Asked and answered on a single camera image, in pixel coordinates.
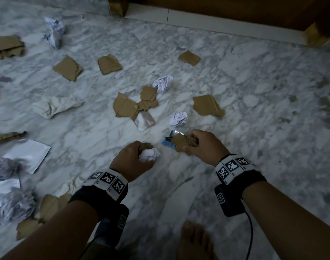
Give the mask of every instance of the right hand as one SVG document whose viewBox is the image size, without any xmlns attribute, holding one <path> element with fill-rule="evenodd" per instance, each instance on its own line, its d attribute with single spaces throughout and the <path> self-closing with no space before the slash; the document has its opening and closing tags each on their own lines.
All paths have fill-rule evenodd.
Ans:
<svg viewBox="0 0 330 260">
<path fill-rule="evenodd" d="M 192 130 L 188 135 L 197 138 L 199 145 L 183 146 L 183 151 L 195 155 L 204 163 L 217 166 L 222 157 L 230 154 L 224 144 L 211 132 Z"/>
</svg>

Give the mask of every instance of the left hand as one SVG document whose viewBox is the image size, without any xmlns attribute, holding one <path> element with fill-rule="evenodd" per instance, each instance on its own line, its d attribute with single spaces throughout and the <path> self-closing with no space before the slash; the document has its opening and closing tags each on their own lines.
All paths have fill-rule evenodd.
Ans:
<svg viewBox="0 0 330 260">
<path fill-rule="evenodd" d="M 118 153 L 109 166 L 110 169 L 122 174 L 128 182 L 136 180 L 155 164 L 155 161 L 142 162 L 139 160 L 138 149 L 141 145 L 142 142 L 138 140 L 130 143 Z"/>
</svg>

